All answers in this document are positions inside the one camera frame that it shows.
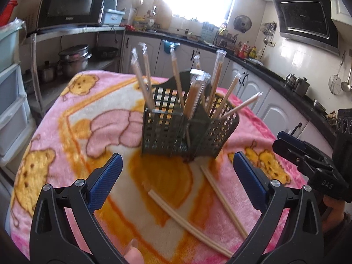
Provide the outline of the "right hand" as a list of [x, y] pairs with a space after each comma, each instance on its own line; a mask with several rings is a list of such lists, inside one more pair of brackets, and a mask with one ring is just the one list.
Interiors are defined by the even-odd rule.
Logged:
[[337, 227], [344, 220], [345, 201], [324, 196], [323, 202], [331, 209], [328, 217], [322, 221], [323, 232], [327, 232]]

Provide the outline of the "left hand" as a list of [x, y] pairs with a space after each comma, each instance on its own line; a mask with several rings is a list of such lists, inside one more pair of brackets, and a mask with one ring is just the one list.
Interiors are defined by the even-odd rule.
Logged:
[[137, 246], [137, 240], [132, 239], [125, 248], [123, 257], [129, 264], [144, 264], [144, 257]]

